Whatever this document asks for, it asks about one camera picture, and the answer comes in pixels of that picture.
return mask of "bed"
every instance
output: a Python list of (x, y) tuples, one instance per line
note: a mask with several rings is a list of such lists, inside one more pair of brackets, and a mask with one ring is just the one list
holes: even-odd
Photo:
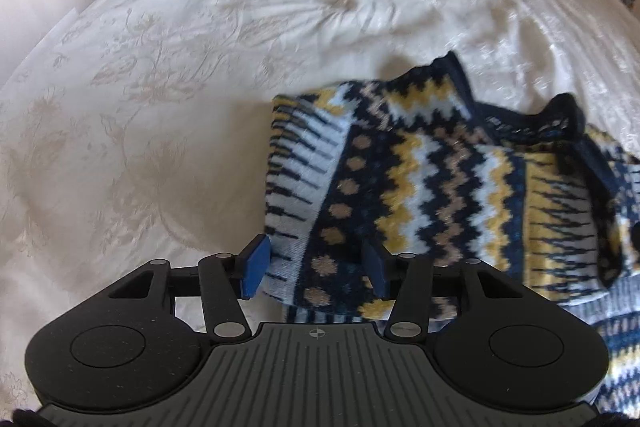
[[(97, 0), (0, 92), (0, 417), (37, 407), (22, 357), (46, 322), (150, 259), (262, 230), (274, 95), (449, 50), (480, 100), (571, 91), (640, 153), (640, 25), (616, 0)], [(203, 326), (194, 299), (177, 314)]]

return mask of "circular pad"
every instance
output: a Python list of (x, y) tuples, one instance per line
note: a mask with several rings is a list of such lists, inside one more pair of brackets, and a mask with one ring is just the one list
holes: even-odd
[[(501, 360), (520, 367), (542, 367), (560, 358), (564, 346), (552, 331), (538, 326), (507, 326), (489, 338), (494, 355)], [(523, 349), (536, 346), (536, 349)]]
[(145, 337), (125, 326), (98, 326), (80, 333), (71, 354), (89, 367), (117, 367), (136, 359), (145, 349)]
[(474, 302), (438, 334), (433, 354), (463, 394), (529, 412), (589, 401), (609, 365), (596, 331), (538, 296)]

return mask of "bed sheet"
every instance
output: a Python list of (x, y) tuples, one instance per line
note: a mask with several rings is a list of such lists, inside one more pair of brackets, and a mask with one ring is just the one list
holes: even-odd
[[(571, 91), (640, 153), (639, 47), (616, 0), (97, 0), (0, 90), (0, 417), (37, 406), (22, 357), (46, 322), (149, 259), (261, 231), (276, 93), (453, 49), (479, 100)], [(202, 327), (193, 299), (178, 316)]]

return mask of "blue gripper pad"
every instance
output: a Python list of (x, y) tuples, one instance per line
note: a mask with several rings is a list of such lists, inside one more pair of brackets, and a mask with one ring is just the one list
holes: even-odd
[(391, 284), (385, 275), (385, 262), (369, 241), (362, 244), (362, 264), (376, 297), (390, 298)]
[(250, 299), (260, 286), (260, 281), (271, 262), (271, 241), (269, 237), (260, 234), (241, 251), (244, 258), (244, 277), (240, 280), (240, 294), (242, 299)]

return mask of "crosshair marking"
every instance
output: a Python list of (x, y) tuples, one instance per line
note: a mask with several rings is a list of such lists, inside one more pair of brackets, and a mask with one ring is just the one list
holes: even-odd
[(321, 330), (320, 328), (315, 328), (311, 331), (309, 331), (309, 334), (315, 338), (315, 340), (318, 340), (321, 337), (324, 337), (326, 335), (326, 331)]

